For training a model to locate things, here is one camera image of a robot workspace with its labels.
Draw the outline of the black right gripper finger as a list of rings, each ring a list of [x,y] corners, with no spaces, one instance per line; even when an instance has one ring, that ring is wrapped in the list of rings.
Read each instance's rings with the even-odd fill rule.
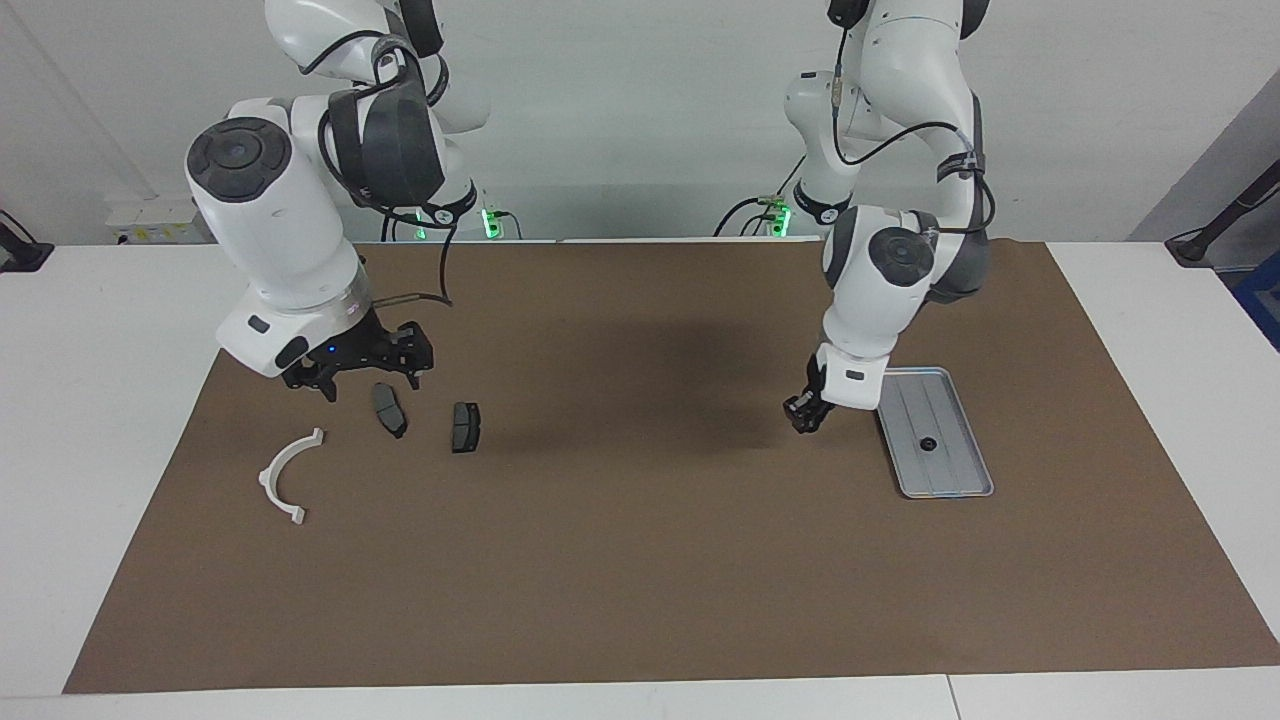
[[[338,388],[334,380],[340,372],[334,365],[293,365],[283,372],[283,382],[289,389],[315,389],[329,404],[338,400]]]
[[[404,375],[412,391],[420,389],[422,375],[435,366],[434,347],[417,322],[396,329],[396,372]]]

